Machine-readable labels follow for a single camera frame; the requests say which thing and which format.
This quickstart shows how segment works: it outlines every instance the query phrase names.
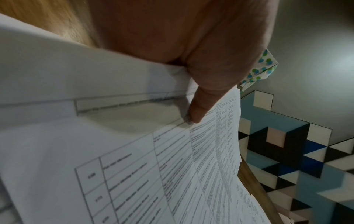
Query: hand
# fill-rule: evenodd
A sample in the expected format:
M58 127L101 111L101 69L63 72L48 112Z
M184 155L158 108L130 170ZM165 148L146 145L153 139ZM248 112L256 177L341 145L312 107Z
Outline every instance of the hand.
M199 123L269 43L278 0L88 0L105 48L187 67Z

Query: white triangle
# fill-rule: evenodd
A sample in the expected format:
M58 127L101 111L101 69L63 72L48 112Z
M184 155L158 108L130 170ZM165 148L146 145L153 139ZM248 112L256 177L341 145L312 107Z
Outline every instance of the white triangle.
M327 147L323 149L319 149L310 153L305 154L304 156L309 157L311 159L323 162L325 160L325 155L326 155Z
M282 176L279 176L280 178L283 178L284 180L290 181L291 183L296 184L299 179L299 171L295 171L292 173L287 173Z
M354 147L354 138L330 146L333 149L351 154Z

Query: wood grain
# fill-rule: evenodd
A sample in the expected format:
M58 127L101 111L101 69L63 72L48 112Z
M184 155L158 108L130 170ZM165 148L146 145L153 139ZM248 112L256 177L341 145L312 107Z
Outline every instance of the wood grain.
M0 13L91 47L97 47L85 0L1 0ZM243 161L238 177L272 224L283 224L270 198Z

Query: geometric pattern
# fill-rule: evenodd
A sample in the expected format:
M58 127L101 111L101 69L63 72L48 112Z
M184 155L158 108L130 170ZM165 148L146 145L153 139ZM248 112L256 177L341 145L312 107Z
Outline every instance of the geometric pattern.
M240 153L279 213L297 224L354 223L354 138L271 111L273 95L241 99Z

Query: white square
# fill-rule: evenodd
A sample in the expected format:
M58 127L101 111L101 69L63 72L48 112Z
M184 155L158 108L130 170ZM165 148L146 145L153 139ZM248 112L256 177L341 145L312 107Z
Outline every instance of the white square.
M241 117L239 123L239 132L249 135L251 132L251 121Z
M307 140L328 146L331 133L332 130L329 128L324 128L316 124L310 124L309 133L307 134Z
M255 91L253 106L259 107L265 110L269 110L272 108L273 95L269 93L263 93L260 91Z

